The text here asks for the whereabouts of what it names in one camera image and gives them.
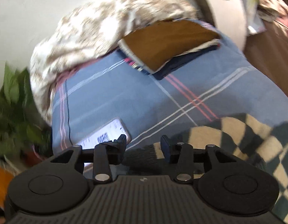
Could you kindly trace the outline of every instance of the mattress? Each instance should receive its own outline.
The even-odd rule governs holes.
[[[237,113],[272,127],[288,120],[288,98],[228,37],[222,35],[219,49],[160,81],[133,69],[114,51],[56,90],[53,151],[80,142],[117,117],[131,135],[130,150]]]

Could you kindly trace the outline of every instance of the beige fabric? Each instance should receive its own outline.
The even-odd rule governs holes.
[[[260,17],[268,22],[288,15],[288,5],[283,0],[259,0],[259,8]]]
[[[55,33],[40,42],[30,61],[36,106],[51,124],[57,75],[105,55],[125,35],[164,19],[196,19],[186,0],[93,0],[63,17]]]

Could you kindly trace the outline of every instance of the phone screen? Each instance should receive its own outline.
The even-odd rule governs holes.
[[[83,149],[91,149],[105,141],[117,140],[121,134],[126,135],[127,143],[129,143],[130,139],[127,131],[124,129],[120,119],[115,118],[110,123],[91,133],[77,145],[81,145]]]

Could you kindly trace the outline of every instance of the metal screw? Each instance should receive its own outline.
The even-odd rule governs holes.
[[[105,173],[99,173],[99,174],[97,174],[94,178],[95,178],[97,181],[102,181],[102,182],[104,182],[104,181],[107,181],[107,180],[110,178],[110,176],[107,175],[107,174],[105,174]]]
[[[191,176],[187,173],[181,173],[177,175],[176,179],[178,179],[179,181],[186,182],[191,180]]]

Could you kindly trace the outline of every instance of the checkered blanket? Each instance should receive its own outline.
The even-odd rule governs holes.
[[[273,213],[288,223],[288,122],[271,128],[251,115],[238,114],[205,126],[193,127],[173,138],[199,149],[205,149],[207,144],[215,144],[270,173],[280,187]],[[123,164],[129,166],[128,171],[133,174],[163,173],[167,165],[159,142],[127,151]]]

